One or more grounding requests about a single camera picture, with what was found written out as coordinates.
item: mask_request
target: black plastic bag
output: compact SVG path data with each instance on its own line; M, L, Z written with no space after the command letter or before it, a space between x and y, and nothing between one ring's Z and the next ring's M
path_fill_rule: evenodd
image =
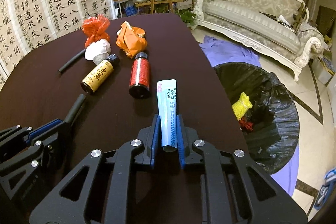
M293 98L274 73L247 63L214 67L231 105L245 92L253 107L245 117L253 131L244 134L251 157L269 174L292 158L299 139L299 115Z

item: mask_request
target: purple fabric on floor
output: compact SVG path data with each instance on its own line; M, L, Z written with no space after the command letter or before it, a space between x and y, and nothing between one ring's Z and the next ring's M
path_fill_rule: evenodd
M219 40L214 37L204 37L202 48L212 67L229 62L244 62L261 68L259 57L244 45L237 45L230 41ZM299 171L299 145L293 157L278 172L271 177L290 195L294 193L297 174Z
M202 48L212 67L229 62L245 62L261 68L259 57L250 48L243 45L206 35L204 42L200 43L199 46Z

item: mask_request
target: yellow crumpled item in trash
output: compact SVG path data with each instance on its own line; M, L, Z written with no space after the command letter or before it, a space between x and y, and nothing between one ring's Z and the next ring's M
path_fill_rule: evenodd
M245 113L252 108L250 97L245 92L240 94L239 100L232 105L232 109L238 121L242 119Z
M121 24L117 35L117 46L130 58L147 47L147 41L144 38L145 31L138 27L132 27L127 21Z

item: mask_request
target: bottle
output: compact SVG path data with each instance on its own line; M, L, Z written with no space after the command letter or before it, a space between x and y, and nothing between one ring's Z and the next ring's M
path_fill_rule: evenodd
M136 99L147 98L150 96L150 64L148 55L145 52L139 52L135 56L132 66L131 80L129 82L129 93Z
M81 87L89 94L95 93L98 87L113 72L113 66L120 62L116 54L111 54L106 60L101 61L81 82Z

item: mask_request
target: tile floor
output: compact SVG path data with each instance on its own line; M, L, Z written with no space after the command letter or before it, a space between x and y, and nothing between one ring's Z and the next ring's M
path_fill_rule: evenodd
M203 42L205 35L228 39L204 27L197 27L192 30L192 34L198 42ZM335 131L328 93L317 79L314 83L315 77L309 66L302 70L299 81L294 82L293 72L289 68L268 56L258 55L262 68L274 72L298 98L297 101L303 102L295 102L300 119L300 160L293 199L308 214L308 219L311 219L317 212L313 203L323 184L323 176L336 166Z

